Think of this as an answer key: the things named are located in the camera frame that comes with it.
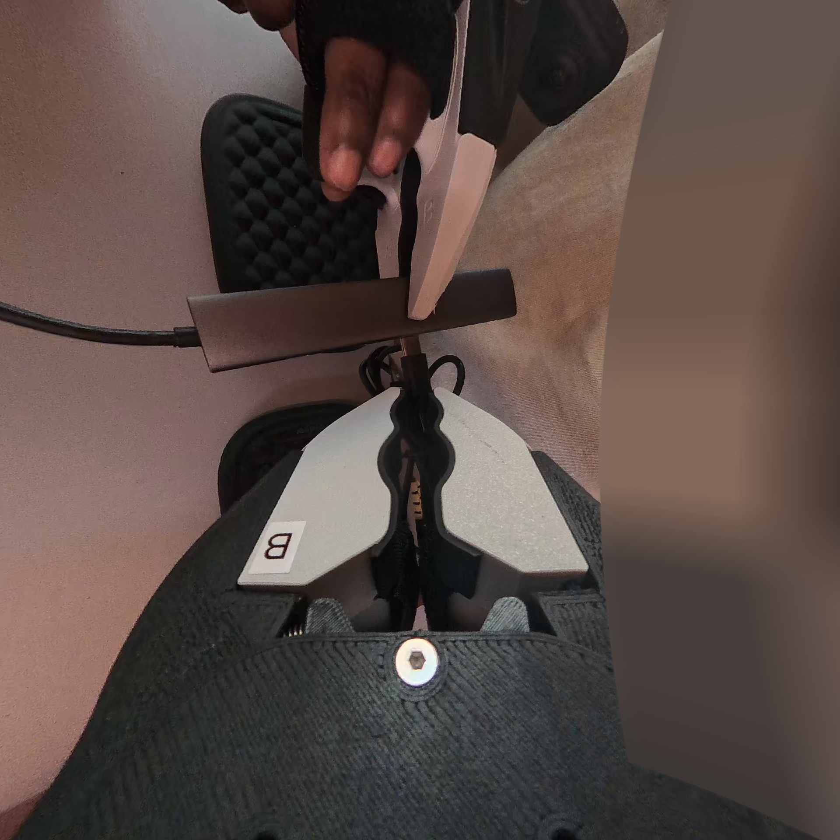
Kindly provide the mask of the person's right hand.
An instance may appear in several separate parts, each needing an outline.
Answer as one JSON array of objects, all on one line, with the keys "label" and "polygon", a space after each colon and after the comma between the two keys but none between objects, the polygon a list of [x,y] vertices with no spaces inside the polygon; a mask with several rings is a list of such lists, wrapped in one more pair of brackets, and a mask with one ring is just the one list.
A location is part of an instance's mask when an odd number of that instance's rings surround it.
[{"label": "person's right hand", "polygon": [[358,39],[330,40],[324,59],[319,164],[322,192],[336,203],[363,172],[395,171],[425,125],[431,94],[413,69]]}]

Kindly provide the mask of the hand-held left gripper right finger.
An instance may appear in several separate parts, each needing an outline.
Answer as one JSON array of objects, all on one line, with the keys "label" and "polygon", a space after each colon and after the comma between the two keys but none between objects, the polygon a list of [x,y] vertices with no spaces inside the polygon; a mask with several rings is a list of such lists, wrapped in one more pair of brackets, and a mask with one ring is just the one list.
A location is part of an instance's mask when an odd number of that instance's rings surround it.
[{"label": "hand-held left gripper right finger", "polygon": [[503,597],[581,583],[585,554],[525,442],[443,388],[420,455],[421,592],[429,629],[476,631]]}]

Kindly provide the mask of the black textured pad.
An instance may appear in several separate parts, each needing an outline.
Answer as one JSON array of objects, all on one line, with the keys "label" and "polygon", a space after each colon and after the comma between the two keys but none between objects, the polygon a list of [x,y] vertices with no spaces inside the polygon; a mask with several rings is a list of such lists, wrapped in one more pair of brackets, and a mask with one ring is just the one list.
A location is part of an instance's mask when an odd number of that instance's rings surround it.
[{"label": "black textured pad", "polygon": [[201,163],[221,292],[380,276],[376,194],[364,187],[341,203],[329,201],[301,140],[301,113],[279,102],[235,93],[207,111]]}]

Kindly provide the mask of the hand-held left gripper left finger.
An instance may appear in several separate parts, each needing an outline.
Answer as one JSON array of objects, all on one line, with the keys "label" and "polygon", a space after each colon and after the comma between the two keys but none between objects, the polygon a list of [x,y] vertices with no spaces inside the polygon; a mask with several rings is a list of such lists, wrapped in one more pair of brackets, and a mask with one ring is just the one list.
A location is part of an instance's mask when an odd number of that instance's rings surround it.
[{"label": "hand-held left gripper left finger", "polygon": [[361,632],[410,628],[418,597],[402,436],[390,387],[302,451],[238,586],[339,602]]}]

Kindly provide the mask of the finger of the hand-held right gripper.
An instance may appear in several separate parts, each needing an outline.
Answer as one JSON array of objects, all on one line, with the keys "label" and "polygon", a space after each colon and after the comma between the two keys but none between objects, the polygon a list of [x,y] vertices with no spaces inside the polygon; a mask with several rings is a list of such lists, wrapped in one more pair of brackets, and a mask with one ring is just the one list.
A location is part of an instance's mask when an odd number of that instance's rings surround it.
[{"label": "finger of the hand-held right gripper", "polygon": [[407,315],[426,319],[454,276],[487,194],[497,150],[457,131],[457,119],[429,120],[416,142],[421,180]]},{"label": "finger of the hand-held right gripper", "polygon": [[364,171],[358,185],[377,208],[375,244],[380,277],[408,278],[417,235],[417,193],[421,162],[409,151],[397,169],[386,177]]}]

